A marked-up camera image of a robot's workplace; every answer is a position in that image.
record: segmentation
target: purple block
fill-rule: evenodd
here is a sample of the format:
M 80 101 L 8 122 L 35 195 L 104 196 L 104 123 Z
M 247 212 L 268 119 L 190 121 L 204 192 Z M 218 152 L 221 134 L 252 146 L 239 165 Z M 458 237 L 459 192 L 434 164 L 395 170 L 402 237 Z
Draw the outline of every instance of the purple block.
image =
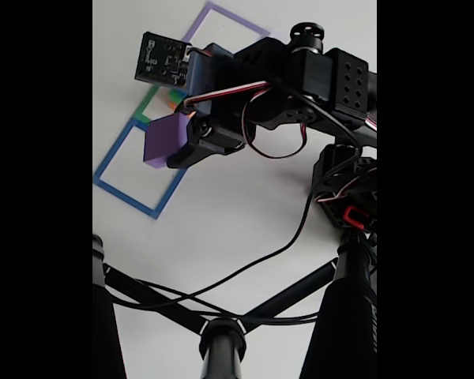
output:
M 155 168 L 167 166 L 167 158 L 188 141 L 186 127 L 190 118 L 182 113 L 151 121 L 145 133 L 144 163 Z

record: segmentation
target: robotic arm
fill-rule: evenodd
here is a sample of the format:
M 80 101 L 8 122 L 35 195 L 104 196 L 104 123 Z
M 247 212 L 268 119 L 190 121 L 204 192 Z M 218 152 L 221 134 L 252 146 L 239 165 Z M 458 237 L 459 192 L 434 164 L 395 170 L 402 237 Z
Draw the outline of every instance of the robotic arm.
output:
M 321 373 L 327 378 L 376 378 L 377 295 L 369 267 L 377 268 L 373 251 L 377 246 L 377 160 L 361 155 L 363 146 L 377 148 L 377 74 L 368 71 L 364 60 L 340 49 L 323 53 L 324 30 L 319 25 L 297 24 L 290 37 L 286 45 L 264 38 L 232 54 L 214 43 L 201 50 L 145 33 L 135 78 L 177 88 L 186 97 L 173 115 L 149 125 L 144 161 L 154 167 L 187 168 L 246 145 L 256 150 L 257 126 L 274 130 L 282 124 L 300 124 L 302 147 L 306 128 L 334 136 L 334 143 L 324 148 L 314 166 L 304 213 L 314 199 L 334 227 L 346 230 L 337 251 L 337 268 L 327 264 L 248 316 L 274 317 L 333 278 L 300 378 Z M 204 320 L 179 304 L 155 305 L 162 302 L 162 295 L 103 265 L 102 245 L 94 235 L 93 377 L 123 378 L 112 308 L 116 300 L 105 285 L 139 302 L 129 307 L 155 308 L 190 330 L 198 331 Z M 145 304 L 148 299 L 152 305 Z M 210 321 L 201 336 L 202 377 L 241 379 L 239 361 L 245 350 L 235 320 Z
M 186 143 L 165 157 L 167 165 L 186 168 L 212 154 L 237 152 L 252 142 L 256 126 L 274 130 L 301 123 L 347 139 L 334 119 L 359 144 L 377 148 L 377 74 L 345 51 L 323 54 L 324 35 L 319 25 L 297 24 L 288 45 L 264 38 L 233 55 L 214 43 L 201 51 L 145 33 L 136 79 L 187 92 L 176 111 L 194 114 L 186 126 Z M 259 90 L 264 93 L 251 103 Z M 168 138 L 163 135 L 165 143 Z

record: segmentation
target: circuit board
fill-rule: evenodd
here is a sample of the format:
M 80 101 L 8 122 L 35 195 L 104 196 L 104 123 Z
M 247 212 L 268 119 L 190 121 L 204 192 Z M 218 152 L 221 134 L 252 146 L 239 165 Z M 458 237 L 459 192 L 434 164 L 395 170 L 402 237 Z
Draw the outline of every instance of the circuit board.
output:
M 146 32 L 135 79 L 167 87 L 184 88 L 188 74 L 190 43 Z

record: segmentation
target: white floor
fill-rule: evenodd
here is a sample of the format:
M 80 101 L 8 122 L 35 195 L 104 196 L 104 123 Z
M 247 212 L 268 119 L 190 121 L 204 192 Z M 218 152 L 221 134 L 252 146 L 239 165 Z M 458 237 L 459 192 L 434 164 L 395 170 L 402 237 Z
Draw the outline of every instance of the white floor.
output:
M 182 38 L 204 3 L 93 0 L 93 171 L 149 89 L 134 80 L 143 32 Z M 216 3 L 284 42 L 294 24 L 317 22 L 325 29 L 325 50 L 339 47 L 377 70 L 375 0 Z M 93 186 L 93 232 L 103 239 L 107 262 L 127 275 L 196 291 L 291 239 L 312 167 L 331 140 L 310 130 L 305 150 L 285 161 L 268 161 L 248 148 L 206 159 L 188 170 L 158 220 Z M 297 128 L 287 126 L 274 133 L 261 129 L 258 135 L 258 144 L 271 152 L 295 149 L 299 142 Z M 125 171 L 137 156 L 122 155 L 125 161 L 116 170 Z M 140 191 L 147 196 L 145 188 Z M 289 251 L 202 298 L 245 313 L 335 257 L 338 238 L 321 209 L 313 207 L 299 241 Z M 318 291 L 282 316 L 317 311 L 322 295 Z M 199 377 L 199 337 L 155 313 L 116 306 L 116 317 L 129 379 Z M 312 328 L 267 326 L 253 331 L 246 338 L 243 377 L 298 377 Z

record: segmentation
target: blue tape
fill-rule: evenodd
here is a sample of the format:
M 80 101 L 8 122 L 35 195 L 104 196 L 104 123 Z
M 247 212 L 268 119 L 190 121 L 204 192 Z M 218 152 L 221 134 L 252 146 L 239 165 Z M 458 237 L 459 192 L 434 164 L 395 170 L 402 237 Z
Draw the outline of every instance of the blue tape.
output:
M 171 184 L 168 186 L 167 190 L 165 191 L 164 195 L 161 197 L 158 205 L 156 208 L 152 209 L 144 204 L 142 204 L 140 201 L 137 201 L 127 195 L 126 193 L 123 193 L 119 189 L 115 188 L 114 186 L 111 186 L 110 184 L 104 182 L 101 179 L 101 176 L 109 163 L 112 161 L 114 156 L 116 155 L 116 152 L 118 152 L 119 148 L 121 147 L 122 143 L 132 130 L 132 128 L 137 127 L 138 129 L 142 131 L 146 131 L 148 124 L 145 122 L 141 122 L 137 120 L 136 118 L 131 118 L 125 127 L 123 128 L 122 132 L 119 134 L 118 138 L 116 139 L 115 143 L 111 146 L 109 151 L 107 152 L 106 156 L 103 158 L 102 163 L 96 168 L 95 174 L 93 174 L 93 184 L 96 186 L 100 187 L 102 190 L 107 191 L 108 193 L 116 196 L 118 199 L 126 202 L 128 205 L 131 205 L 132 207 L 136 208 L 137 210 L 145 213 L 146 215 L 152 217 L 153 219 L 157 219 L 160 213 L 164 210 L 165 205 L 168 203 L 170 200 L 172 194 L 174 193 L 175 189 L 181 182 L 182 177 L 186 173 L 186 169 L 181 169 L 178 171 L 177 175 L 172 179 Z

